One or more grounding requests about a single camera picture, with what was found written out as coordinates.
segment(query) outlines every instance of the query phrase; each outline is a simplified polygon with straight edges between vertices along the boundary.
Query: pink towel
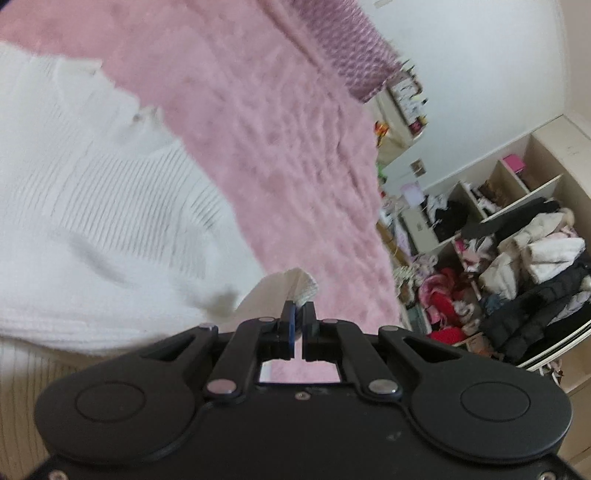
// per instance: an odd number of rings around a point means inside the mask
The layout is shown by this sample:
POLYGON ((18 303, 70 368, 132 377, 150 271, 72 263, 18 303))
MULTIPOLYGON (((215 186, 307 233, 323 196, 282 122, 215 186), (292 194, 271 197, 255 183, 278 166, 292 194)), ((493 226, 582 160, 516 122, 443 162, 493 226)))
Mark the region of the pink towel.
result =
MULTIPOLYGON (((372 120, 281 2, 12 0, 0 38, 102 59, 118 85, 163 107, 269 273, 310 272, 320 317, 366 332, 398 323, 375 230, 372 120)), ((289 368, 295 380, 326 378, 289 368)))

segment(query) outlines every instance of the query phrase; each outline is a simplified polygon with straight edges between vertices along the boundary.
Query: white wall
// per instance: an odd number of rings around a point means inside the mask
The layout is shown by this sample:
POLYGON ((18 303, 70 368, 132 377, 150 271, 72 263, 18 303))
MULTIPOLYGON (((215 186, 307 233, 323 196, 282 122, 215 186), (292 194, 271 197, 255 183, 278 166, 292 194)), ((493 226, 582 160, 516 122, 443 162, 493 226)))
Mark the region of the white wall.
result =
POLYGON ((591 1, 560 0, 569 53, 567 116, 591 138, 591 1))
POLYGON ((409 164, 418 158, 428 187, 563 113, 555 0, 392 0, 378 9, 359 2, 412 58, 429 98, 423 138, 385 170, 390 193, 414 181, 409 164))

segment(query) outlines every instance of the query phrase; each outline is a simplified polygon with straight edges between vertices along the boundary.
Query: pink box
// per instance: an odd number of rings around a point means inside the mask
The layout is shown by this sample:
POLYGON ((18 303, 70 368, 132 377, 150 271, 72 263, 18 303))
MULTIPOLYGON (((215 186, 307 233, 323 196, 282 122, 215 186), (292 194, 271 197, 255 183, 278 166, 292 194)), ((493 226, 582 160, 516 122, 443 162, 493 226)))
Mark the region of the pink box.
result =
POLYGON ((525 163, 521 160, 519 155, 509 155, 508 157, 503 158, 507 166, 513 170, 515 173, 519 173, 521 170, 525 168, 525 163))

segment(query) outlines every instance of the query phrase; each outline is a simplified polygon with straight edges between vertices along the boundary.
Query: wall socket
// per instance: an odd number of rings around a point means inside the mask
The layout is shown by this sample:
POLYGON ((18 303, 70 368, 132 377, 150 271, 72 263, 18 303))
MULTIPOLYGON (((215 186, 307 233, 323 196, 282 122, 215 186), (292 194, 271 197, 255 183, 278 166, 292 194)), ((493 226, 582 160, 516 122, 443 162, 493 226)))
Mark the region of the wall socket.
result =
POLYGON ((425 170, 425 165, 420 158, 417 161, 412 162, 410 167, 413 170, 415 177, 422 177, 427 173, 427 170, 425 170))

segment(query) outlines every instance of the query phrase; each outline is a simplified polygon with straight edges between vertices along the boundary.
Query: metal rivet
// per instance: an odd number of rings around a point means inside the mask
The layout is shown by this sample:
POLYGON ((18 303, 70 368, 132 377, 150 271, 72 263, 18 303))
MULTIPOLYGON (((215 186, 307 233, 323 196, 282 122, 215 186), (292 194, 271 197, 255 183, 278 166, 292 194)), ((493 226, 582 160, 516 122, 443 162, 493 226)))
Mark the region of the metal rivet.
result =
POLYGON ((296 400, 309 400, 311 395, 308 392, 298 392, 295 394, 296 400))
POLYGON ((49 480, 68 480, 68 476, 61 470, 52 470, 48 475, 49 480))
POLYGON ((369 383, 369 390, 378 395, 391 395, 398 391, 398 384, 393 380, 378 378, 369 383))
POLYGON ((218 378, 207 384, 207 390, 216 395, 229 395, 236 391, 236 384, 227 378, 218 378))

